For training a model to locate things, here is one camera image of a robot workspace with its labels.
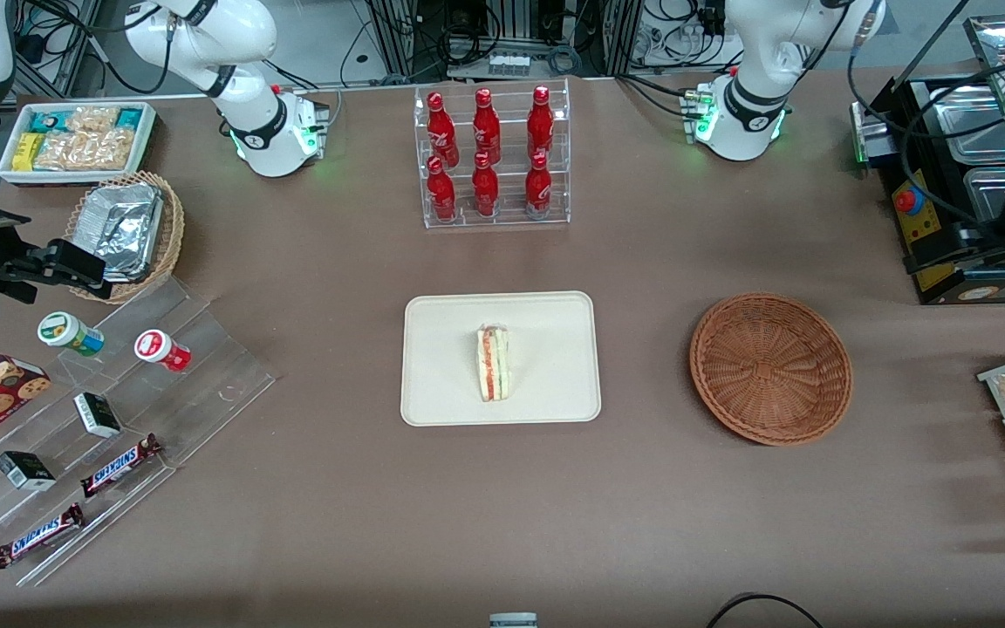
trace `red emergency button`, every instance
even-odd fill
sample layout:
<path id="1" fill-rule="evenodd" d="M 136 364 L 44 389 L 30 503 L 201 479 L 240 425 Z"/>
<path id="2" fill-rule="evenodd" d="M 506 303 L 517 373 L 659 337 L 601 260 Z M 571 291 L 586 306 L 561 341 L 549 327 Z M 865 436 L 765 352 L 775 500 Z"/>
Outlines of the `red emergency button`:
<path id="1" fill-rule="evenodd" d="M 917 188 L 902 190 L 894 195 L 894 209 L 906 215 L 917 215 L 925 206 L 925 199 Z"/>

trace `white tray of snacks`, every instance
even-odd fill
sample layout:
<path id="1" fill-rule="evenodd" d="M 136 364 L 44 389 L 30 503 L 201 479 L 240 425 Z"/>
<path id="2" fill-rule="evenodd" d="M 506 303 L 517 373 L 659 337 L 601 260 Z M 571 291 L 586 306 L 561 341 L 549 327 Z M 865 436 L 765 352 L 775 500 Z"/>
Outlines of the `white tray of snacks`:
<path id="1" fill-rule="evenodd" d="M 504 334 L 485 338 L 485 327 Z M 579 422 L 600 408 L 595 317 L 582 291 L 419 296 L 406 305 L 407 424 Z"/>
<path id="2" fill-rule="evenodd" d="M 0 159 L 0 176 L 16 186 L 70 186 L 133 174 L 155 119 L 155 109 L 141 100 L 25 104 Z"/>

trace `metal pan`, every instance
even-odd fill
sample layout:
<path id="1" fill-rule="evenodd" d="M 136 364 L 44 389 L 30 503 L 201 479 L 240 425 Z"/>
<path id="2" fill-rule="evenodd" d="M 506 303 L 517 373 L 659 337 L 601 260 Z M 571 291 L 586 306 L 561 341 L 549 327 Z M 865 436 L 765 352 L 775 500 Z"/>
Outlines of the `metal pan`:
<path id="1" fill-rule="evenodd" d="M 936 98 L 944 91 L 937 89 L 929 96 Z M 937 120 L 944 133 L 980 127 L 1001 116 L 994 92 L 981 84 L 960 87 L 934 104 L 933 109 L 937 112 Z M 950 139 L 949 150 L 953 152 L 953 159 L 965 166 L 1005 163 L 1005 124 L 997 124 L 992 129 L 972 136 Z"/>
<path id="2" fill-rule="evenodd" d="M 964 176 L 976 218 L 989 222 L 1002 213 L 1005 202 L 1005 168 L 976 168 Z"/>

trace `brown woven basket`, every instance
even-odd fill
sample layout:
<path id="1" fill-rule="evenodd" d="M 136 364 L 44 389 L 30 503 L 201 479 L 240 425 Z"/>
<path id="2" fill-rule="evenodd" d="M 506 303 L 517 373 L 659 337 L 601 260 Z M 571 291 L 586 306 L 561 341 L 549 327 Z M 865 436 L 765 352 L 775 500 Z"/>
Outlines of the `brown woven basket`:
<path id="1" fill-rule="evenodd" d="M 848 411 L 848 353 L 829 323 L 779 294 L 739 294 L 692 334 L 692 381 L 724 425 L 765 445 L 821 438 Z"/>
<path id="2" fill-rule="evenodd" d="M 103 300 L 119 305 L 119 303 L 127 302 L 129 298 L 140 293 L 150 283 L 172 273 L 173 267 L 176 266 L 176 258 L 181 254 L 181 238 L 184 237 L 184 209 L 181 207 L 181 199 L 176 198 L 170 184 L 152 172 L 139 171 L 132 175 L 120 175 L 109 182 L 99 183 L 96 187 L 129 186 L 131 183 L 150 183 L 151 186 L 160 188 L 165 194 L 165 204 L 161 212 L 162 222 L 161 226 L 157 228 L 155 258 L 153 258 L 150 274 L 143 281 L 137 283 L 115 283 L 111 290 L 111 298 L 108 299 L 92 296 L 79 288 L 71 288 L 72 294 L 78 297 Z M 70 241 L 72 234 L 75 233 L 76 220 L 79 220 L 82 207 L 83 198 L 80 198 L 79 202 L 76 203 L 76 210 L 72 211 L 72 216 L 68 219 L 67 229 L 64 229 L 64 239 Z"/>

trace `sandwich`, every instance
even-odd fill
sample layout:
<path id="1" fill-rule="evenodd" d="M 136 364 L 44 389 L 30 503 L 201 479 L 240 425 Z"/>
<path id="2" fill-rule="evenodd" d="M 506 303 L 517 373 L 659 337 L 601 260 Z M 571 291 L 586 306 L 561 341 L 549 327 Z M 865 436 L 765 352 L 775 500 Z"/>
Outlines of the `sandwich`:
<path id="1" fill-rule="evenodd" d="M 511 365 L 507 359 L 507 330 L 500 326 L 479 328 L 475 354 L 479 365 L 479 394 L 483 401 L 502 401 L 511 396 Z"/>

